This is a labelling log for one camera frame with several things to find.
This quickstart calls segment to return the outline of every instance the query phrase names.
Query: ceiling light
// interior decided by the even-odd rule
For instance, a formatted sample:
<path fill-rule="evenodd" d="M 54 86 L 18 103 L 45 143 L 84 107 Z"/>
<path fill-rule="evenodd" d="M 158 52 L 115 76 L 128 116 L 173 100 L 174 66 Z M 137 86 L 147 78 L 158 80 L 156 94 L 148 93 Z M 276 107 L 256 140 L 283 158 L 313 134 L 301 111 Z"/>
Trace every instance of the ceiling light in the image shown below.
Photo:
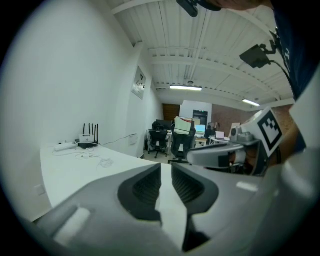
<path fill-rule="evenodd" d="M 248 104 L 250 104 L 250 105 L 253 105 L 253 106 L 255 106 L 255 107 L 259 107 L 259 106 L 260 106 L 258 103 L 255 103 L 255 102 L 250 101 L 250 100 L 247 100 L 247 99 L 244 99 L 243 102 L 244 102 L 244 103 L 248 103 Z"/>
<path fill-rule="evenodd" d="M 200 87 L 200 86 L 170 85 L 170 89 L 202 91 L 202 87 Z"/>

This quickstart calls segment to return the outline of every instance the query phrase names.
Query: wall outlet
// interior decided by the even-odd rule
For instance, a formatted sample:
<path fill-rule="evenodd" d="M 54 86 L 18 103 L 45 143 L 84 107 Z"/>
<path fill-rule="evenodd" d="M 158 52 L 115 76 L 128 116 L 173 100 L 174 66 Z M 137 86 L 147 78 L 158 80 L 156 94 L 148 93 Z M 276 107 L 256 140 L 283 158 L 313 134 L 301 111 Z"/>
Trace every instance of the wall outlet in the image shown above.
<path fill-rule="evenodd" d="M 138 141 L 138 135 L 137 134 L 129 136 L 129 145 L 134 145 L 134 144 L 137 143 L 137 141 Z"/>
<path fill-rule="evenodd" d="M 46 193 L 45 188 L 42 185 L 37 185 L 34 187 L 34 189 L 35 189 L 35 192 L 38 196 L 41 196 Z"/>

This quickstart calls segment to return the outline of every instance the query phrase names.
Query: white wall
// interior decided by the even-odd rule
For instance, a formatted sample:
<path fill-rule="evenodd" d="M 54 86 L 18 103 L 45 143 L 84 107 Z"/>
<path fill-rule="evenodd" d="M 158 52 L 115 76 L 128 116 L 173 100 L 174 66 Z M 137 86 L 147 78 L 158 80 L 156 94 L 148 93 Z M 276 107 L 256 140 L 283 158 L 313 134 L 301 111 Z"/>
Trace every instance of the white wall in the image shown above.
<path fill-rule="evenodd" d="M 50 210 L 34 189 L 43 185 L 40 149 L 73 141 L 83 123 L 99 123 L 101 144 L 138 133 L 133 146 L 123 139 L 108 147 L 141 156 L 152 79 L 142 52 L 104 0 L 50 1 L 24 25 L 0 80 L 1 181 L 20 215 L 33 221 Z M 149 86 L 143 101 L 131 93 L 138 62 Z"/>
<path fill-rule="evenodd" d="M 183 118 L 192 118 L 194 115 L 194 110 L 208 112 L 207 123 L 211 123 L 212 104 L 210 103 L 185 100 L 183 104 L 180 106 L 179 115 Z"/>
<path fill-rule="evenodd" d="M 147 101 L 146 130 L 152 129 L 152 124 L 156 120 L 164 119 L 164 108 L 159 99 L 156 87 L 151 84 L 150 97 Z"/>

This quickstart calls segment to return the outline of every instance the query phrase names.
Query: brick wall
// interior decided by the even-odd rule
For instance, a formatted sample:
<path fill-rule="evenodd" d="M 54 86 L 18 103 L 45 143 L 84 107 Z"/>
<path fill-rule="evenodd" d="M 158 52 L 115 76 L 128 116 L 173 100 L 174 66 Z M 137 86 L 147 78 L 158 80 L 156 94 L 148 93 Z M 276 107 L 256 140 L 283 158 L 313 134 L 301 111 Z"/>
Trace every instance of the brick wall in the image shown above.
<path fill-rule="evenodd" d="M 291 107 L 292 105 L 286 105 L 272 108 L 279 122 L 280 128 L 284 134 L 290 129 L 290 126 L 293 124 L 293 119 L 289 113 L 289 109 Z M 224 132 L 225 135 L 228 136 L 232 123 L 242 124 L 249 118 L 251 118 L 255 113 L 257 112 L 245 112 L 231 107 L 212 104 L 211 120 L 213 123 L 220 123 L 220 129 L 218 130 Z"/>

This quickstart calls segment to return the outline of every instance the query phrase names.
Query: doorway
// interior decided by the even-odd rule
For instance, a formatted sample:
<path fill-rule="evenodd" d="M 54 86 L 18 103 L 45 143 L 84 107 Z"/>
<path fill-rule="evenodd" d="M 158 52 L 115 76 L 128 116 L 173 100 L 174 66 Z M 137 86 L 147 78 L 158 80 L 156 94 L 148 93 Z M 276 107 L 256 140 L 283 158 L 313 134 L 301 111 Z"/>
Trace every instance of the doorway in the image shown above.
<path fill-rule="evenodd" d="M 208 112 L 207 111 L 194 110 L 193 111 L 193 118 L 200 119 L 200 125 L 203 125 L 203 126 L 205 126 L 205 128 L 207 128 L 207 124 L 208 124 Z"/>

